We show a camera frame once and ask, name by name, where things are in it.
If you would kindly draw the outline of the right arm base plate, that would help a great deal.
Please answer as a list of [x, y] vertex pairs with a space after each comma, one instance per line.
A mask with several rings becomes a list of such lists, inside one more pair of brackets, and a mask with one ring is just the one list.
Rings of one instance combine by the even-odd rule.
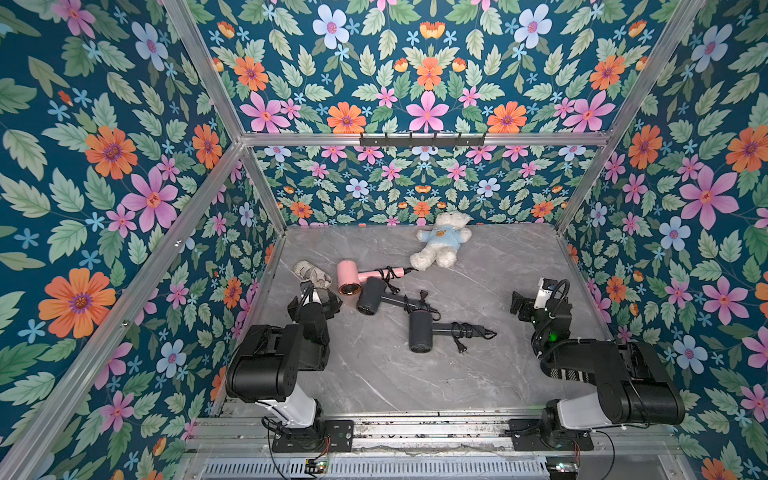
[[511, 419], [504, 434], [516, 451], [593, 451], [588, 431], [567, 430], [541, 419]]

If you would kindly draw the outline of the dark grey round hair dryer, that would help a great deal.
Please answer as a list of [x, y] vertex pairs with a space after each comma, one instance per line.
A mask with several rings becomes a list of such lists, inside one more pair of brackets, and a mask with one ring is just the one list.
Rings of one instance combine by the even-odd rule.
[[408, 313], [421, 308], [419, 301], [388, 291], [389, 285], [381, 278], [370, 277], [362, 286], [356, 308], [364, 315], [375, 315], [382, 303], [394, 305]]

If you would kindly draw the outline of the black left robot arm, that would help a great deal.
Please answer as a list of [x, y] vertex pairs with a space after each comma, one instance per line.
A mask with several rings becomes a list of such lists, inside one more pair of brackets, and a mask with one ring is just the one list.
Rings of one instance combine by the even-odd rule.
[[306, 281], [287, 306], [285, 326], [253, 325], [236, 348], [227, 370], [228, 396], [266, 408], [286, 430], [322, 428], [320, 403], [298, 385], [298, 374], [321, 372], [330, 356], [328, 320], [342, 302], [326, 288]]

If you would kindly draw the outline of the pink hair dryer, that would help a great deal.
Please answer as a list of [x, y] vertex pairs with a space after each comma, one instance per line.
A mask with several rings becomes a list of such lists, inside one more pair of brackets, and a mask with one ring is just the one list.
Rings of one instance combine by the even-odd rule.
[[353, 296], [362, 289], [362, 285], [370, 277], [381, 278], [385, 282], [388, 282], [392, 279], [402, 278], [411, 271], [411, 267], [391, 266], [370, 271], [361, 271], [358, 269], [358, 265], [355, 261], [345, 259], [340, 261], [336, 267], [338, 291], [341, 295]]

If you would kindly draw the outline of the black boxy hair dryer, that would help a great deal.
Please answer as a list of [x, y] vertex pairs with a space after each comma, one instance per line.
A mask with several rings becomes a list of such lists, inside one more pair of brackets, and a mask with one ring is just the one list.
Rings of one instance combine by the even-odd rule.
[[491, 340], [497, 336], [493, 330], [481, 325], [469, 323], [440, 323], [433, 320], [432, 314], [425, 310], [416, 310], [409, 314], [409, 349], [414, 353], [428, 353], [433, 349], [435, 336], [450, 337], [460, 354], [467, 351], [463, 339], [482, 338]]

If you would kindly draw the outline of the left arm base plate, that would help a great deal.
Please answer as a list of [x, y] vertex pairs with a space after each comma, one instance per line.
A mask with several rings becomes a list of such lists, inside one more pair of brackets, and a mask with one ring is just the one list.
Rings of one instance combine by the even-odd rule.
[[354, 427], [352, 420], [320, 420], [306, 428], [281, 427], [271, 447], [277, 453], [349, 453]]

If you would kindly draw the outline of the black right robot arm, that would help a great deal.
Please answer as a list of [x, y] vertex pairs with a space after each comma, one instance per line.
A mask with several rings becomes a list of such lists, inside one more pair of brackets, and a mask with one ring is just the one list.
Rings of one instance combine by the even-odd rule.
[[558, 437], [594, 428], [679, 425], [685, 417], [680, 390], [645, 343], [571, 336], [570, 281], [542, 278], [534, 297], [515, 291], [510, 313], [533, 326], [530, 345], [549, 378], [586, 383], [595, 391], [547, 403], [541, 436]]

